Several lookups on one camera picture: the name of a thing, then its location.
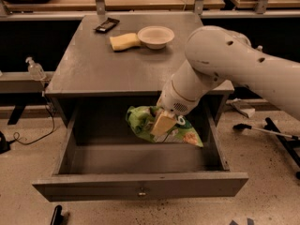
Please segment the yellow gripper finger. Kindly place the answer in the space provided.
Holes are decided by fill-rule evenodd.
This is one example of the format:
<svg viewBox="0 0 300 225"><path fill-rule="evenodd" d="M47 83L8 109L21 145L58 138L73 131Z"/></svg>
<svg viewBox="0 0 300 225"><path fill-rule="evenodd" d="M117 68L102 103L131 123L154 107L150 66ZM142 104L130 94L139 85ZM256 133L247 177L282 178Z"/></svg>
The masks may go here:
<svg viewBox="0 0 300 225"><path fill-rule="evenodd" d="M151 134L161 136L176 124L176 115L172 112L161 112L155 120Z"/></svg>

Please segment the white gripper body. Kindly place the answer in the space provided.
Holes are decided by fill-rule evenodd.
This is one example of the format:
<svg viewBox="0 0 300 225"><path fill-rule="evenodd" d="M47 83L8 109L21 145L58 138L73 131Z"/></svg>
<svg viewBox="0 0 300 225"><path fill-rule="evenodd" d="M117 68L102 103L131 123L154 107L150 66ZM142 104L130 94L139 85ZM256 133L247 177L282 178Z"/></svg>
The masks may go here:
<svg viewBox="0 0 300 225"><path fill-rule="evenodd" d="M199 103L199 99L189 101L181 97L173 88L173 81L168 80L162 88L157 105L177 115L189 114Z"/></svg>

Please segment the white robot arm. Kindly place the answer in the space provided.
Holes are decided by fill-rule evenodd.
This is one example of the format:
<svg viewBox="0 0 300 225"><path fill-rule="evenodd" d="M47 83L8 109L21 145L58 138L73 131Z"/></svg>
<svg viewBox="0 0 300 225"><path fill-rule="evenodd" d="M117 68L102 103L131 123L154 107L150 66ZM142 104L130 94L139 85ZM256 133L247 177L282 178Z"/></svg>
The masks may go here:
<svg viewBox="0 0 300 225"><path fill-rule="evenodd" d="M218 26L193 31L186 60L162 88L157 105L189 114L205 94L229 80L300 119L300 64L254 49L248 39Z"/></svg>

